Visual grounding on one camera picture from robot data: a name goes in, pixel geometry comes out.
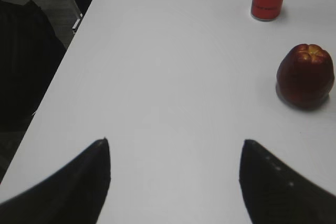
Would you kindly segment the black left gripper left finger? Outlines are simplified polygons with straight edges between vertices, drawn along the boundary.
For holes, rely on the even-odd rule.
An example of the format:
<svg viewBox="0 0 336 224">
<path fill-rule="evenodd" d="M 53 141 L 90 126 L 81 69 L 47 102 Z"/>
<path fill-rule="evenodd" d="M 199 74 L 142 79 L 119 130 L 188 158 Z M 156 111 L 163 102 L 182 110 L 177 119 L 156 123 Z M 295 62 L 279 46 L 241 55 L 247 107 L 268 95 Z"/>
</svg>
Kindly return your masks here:
<svg viewBox="0 0 336 224">
<path fill-rule="evenodd" d="M 110 148 L 103 138 L 42 182 L 1 203 L 1 223 L 96 223 L 110 182 Z"/>
</svg>

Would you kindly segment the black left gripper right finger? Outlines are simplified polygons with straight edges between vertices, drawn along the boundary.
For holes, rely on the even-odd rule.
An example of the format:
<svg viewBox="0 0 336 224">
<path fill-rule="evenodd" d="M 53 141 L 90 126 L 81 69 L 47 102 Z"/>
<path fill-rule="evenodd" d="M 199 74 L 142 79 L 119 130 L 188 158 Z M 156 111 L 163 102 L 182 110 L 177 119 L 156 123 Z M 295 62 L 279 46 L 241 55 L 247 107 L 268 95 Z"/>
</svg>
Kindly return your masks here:
<svg viewBox="0 0 336 224">
<path fill-rule="evenodd" d="M 335 195 L 255 140 L 245 140 L 239 183 L 252 223 L 335 223 Z"/>
</svg>

